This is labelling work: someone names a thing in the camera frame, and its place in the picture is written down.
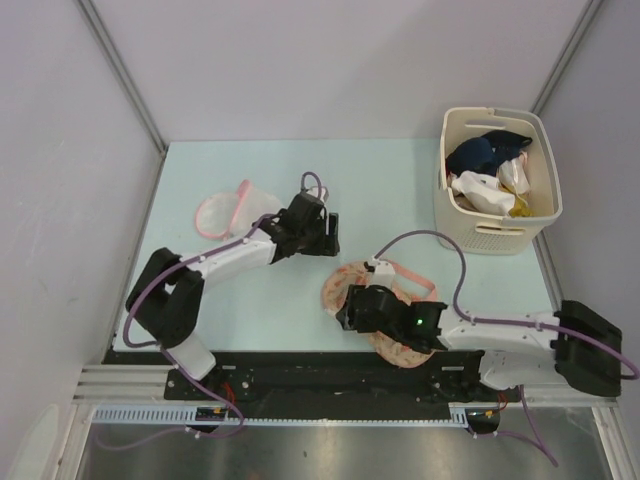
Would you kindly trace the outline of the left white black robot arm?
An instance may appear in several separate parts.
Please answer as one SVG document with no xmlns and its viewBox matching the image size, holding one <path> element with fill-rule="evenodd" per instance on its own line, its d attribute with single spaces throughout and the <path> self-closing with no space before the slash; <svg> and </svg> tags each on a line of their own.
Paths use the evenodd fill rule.
<svg viewBox="0 0 640 480">
<path fill-rule="evenodd" d="M 214 397 L 221 376 L 214 354 L 196 334 L 205 290 L 294 255 L 337 256 L 339 216 L 326 209 L 328 196 L 325 187 L 302 189 L 288 207 L 260 216 L 247 232 L 209 251 L 154 251 L 125 302 L 123 342 L 159 347 L 183 370 L 191 393 L 202 400 Z"/>
</svg>

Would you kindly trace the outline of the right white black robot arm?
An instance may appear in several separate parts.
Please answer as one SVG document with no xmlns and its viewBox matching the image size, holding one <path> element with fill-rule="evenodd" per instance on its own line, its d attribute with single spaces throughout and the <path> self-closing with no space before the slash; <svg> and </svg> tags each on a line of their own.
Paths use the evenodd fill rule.
<svg viewBox="0 0 640 480">
<path fill-rule="evenodd" d="M 476 352 L 476 367 L 461 376 L 462 391 L 473 401 L 559 378 L 589 395 L 621 394 L 622 332 L 578 301 L 522 319 L 481 320 L 443 302 L 407 304 L 384 286 L 351 285 L 336 319 L 346 331 L 382 333 L 423 354 Z"/>
</svg>

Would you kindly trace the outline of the floral orange bra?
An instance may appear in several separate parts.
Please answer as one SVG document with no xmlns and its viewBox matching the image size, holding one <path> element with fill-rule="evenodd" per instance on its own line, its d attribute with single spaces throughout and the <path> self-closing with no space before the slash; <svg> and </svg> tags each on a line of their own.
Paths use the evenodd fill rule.
<svg viewBox="0 0 640 480">
<path fill-rule="evenodd" d="M 431 280 L 396 262 L 390 261 L 390 264 L 394 267 L 398 276 L 425 290 L 424 295 L 418 295 L 411 289 L 407 290 L 398 281 L 394 281 L 391 290 L 398 299 L 406 304 L 410 304 L 413 301 L 438 300 L 436 285 Z M 370 277 L 371 273 L 366 270 L 364 261 L 351 262 L 340 266 L 326 279 L 322 287 L 321 302 L 323 309 L 336 319 L 338 311 L 345 304 L 348 288 L 351 285 L 364 286 Z M 434 351 L 431 353 L 415 351 L 382 332 L 368 333 L 365 337 L 381 358 L 399 368 L 417 368 L 425 364 L 434 355 Z"/>
</svg>

